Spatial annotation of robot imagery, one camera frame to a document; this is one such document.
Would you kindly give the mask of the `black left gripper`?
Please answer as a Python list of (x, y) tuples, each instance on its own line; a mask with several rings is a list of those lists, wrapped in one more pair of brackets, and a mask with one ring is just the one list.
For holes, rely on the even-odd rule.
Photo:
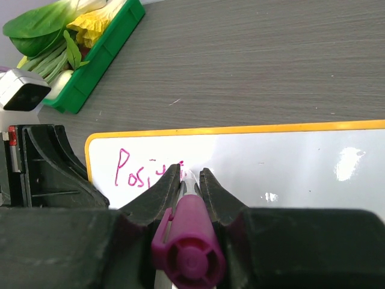
[(1, 206), (108, 208), (87, 180), (63, 125), (11, 125), (1, 132)]

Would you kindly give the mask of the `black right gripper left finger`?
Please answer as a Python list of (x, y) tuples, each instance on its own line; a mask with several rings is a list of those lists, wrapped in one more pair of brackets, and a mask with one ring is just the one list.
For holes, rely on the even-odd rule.
[(150, 239), (176, 201), (180, 165), (119, 210), (3, 208), (2, 288), (171, 288)]

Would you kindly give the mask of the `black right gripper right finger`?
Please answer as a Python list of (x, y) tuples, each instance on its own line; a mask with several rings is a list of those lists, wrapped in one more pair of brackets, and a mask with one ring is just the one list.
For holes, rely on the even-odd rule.
[(384, 222), (376, 214), (249, 207), (207, 168), (199, 184), (226, 257), (220, 288), (384, 287)]

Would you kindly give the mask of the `magenta whiteboard marker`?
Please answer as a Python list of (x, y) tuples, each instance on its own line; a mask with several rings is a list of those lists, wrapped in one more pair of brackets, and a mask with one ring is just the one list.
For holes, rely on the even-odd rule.
[(176, 205), (166, 209), (151, 252), (155, 268), (177, 288), (215, 288), (224, 277), (226, 260), (190, 171), (182, 175)]

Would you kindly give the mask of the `yellow framed whiteboard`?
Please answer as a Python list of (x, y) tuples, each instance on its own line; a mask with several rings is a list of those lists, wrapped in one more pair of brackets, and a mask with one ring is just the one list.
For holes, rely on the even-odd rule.
[(112, 209), (178, 164), (180, 181), (190, 171), (200, 187), (207, 168), (249, 207), (366, 210), (384, 222), (383, 120), (95, 133), (85, 157)]

